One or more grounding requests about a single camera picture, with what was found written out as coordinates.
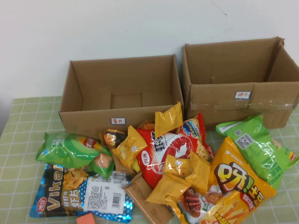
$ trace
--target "cardboard box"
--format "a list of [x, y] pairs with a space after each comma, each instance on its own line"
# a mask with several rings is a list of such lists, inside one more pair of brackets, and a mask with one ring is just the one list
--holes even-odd
[[124, 187], [124, 189], [150, 224], [166, 224], [173, 217], [173, 214], [165, 205], [146, 201], [152, 189], [143, 179], [142, 173], [137, 174], [130, 185]]
[[175, 55], [71, 61], [59, 114], [66, 132], [99, 139], [177, 101], [183, 105]]
[[263, 112], [267, 128], [284, 127], [299, 101], [299, 68], [271, 39], [186, 44], [183, 93], [187, 118], [201, 112], [206, 129]]

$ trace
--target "plastic wrapper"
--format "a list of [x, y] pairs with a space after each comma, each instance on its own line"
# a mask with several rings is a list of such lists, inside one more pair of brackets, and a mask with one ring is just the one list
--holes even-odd
[[127, 168], [131, 168], [135, 157], [147, 146], [143, 137], [132, 127], [128, 128], [127, 138], [112, 151]]
[[156, 138], [183, 125], [183, 114], [181, 102], [169, 108], [164, 113], [155, 113], [155, 135]]
[[110, 152], [99, 142], [74, 134], [54, 133], [44, 135], [45, 142], [39, 148], [36, 160], [57, 164], [66, 168], [86, 168], [109, 177], [114, 163]]
[[298, 160], [297, 155], [269, 135], [263, 116], [249, 116], [243, 121], [219, 124], [216, 131], [229, 136], [254, 172], [277, 189], [284, 172]]
[[47, 164], [30, 211], [31, 217], [81, 216], [92, 212], [108, 220], [130, 222], [133, 202], [122, 189], [129, 184], [126, 174], [113, 172], [106, 179], [87, 171], [90, 177], [76, 189], [69, 190], [62, 182], [71, 170]]
[[112, 151], [114, 148], [117, 148], [119, 144], [121, 144], [127, 137], [127, 134], [115, 130], [115, 129], [107, 129], [99, 134], [100, 139], [107, 145], [107, 148], [110, 150], [112, 159], [115, 163], [115, 170], [118, 173], [126, 173], [131, 176], [135, 176], [135, 171], [133, 168], [127, 168], [125, 165], [121, 163], [121, 160], [118, 156]]
[[190, 159], [176, 159], [172, 155], [167, 155], [164, 165], [164, 173], [187, 180], [200, 192], [207, 192], [210, 169], [210, 163], [194, 152], [191, 152]]
[[147, 143], [137, 160], [145, 181], [154, 188], [162, 178], [164, 163], [168, 154], [187, 159], [195, 152], [204, 160], [213, 158], [211, 148], [205, 143], [205, 128], [201, 114], [188, 119], [177, 130], [177, 134], [166, 133], [158, 138], [152, 130], [137, 129]]
[[276, 194], [253, 172], [229, 137], [211, 164], [208, 193], [199, 193], [182, 181], [164, 174], [148, 201], [171, 206], [183, 224], [238, 224]]

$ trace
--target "small yellow snack packet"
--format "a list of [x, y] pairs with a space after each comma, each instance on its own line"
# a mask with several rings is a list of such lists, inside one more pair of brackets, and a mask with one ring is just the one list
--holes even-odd
[[128, 128], [127, 138], [112, 152], [117, 155], [122, 164], [127, 168], [131, 168], [134, 158], [147, 146], [143, 137], [132, 127]]
[[166, 156], [163, 172], [185, 179], [192, 173], [190, 159], [177, 159], [168, 154]]
[[161, 135], [183, 125], [183, 114], [181, 102], [169, 108], [164, 113], [155, 113], [155, 137]]
[[207, 186], [210, 170], [210, 163], [200, 158], [194, 152], [190, 153], [190, 159], [177, 159], [168, 154], [164, 164], [164, 173], [187, 180], [201, 193], [208, 192]]
[[208, 191], [208, 182], [211, 171], [210, 163], [200, 158], [194, 152], [190, 155], [190, 165], [193, 172], [185, 179], [192, 184], [199, 192]]
[[187, 224], [177, 203], [178, 199], [190, 186], [191, 184], [188, 181], [165, 173], [146, 201], [171, 206], [181, 223]]

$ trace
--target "red object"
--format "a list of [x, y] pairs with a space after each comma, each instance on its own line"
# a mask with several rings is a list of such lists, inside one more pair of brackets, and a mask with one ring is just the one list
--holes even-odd
[[88, 213], [87, 215], [77, 218], [77, 224], [95, 224], [93, 214]]
[[46, 204], [47, 204], [47, 199], [45, 197], [42, 197], [41, 199], [39, 199], [38, 204], [37, 204], [37, 211], [42, 212], [43, 209], [45, 208]]

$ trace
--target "green checkered tablecloth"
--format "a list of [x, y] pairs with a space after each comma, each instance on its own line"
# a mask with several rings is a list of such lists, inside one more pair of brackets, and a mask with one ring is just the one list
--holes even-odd
[[[0, 137], [0, 224], [76, 223], [76, 217], [31, 218], [29, 211], [44, 172], [45, 164], [36, 162], [36, 151], [43, 143], [43, 134], [62, 132], [58, 115], [61, 97], [21, 98], [13, 101], [10, 116]], [[299, 107], [287, 126], [270, 130], [272, 137], [299, 154]], [[216, 132], [207, 132], [207, 143], [213, 150], [223, 141]], [[288, 170], [277, 195], [248, 217], [245, 224], [299, 223], [298, 165]], [[99, 217], [97, 223], [108, 222]], [[134, 207], [132, 224], [147, 223]], [[171, 224], [179, 220], [174, 217]]]

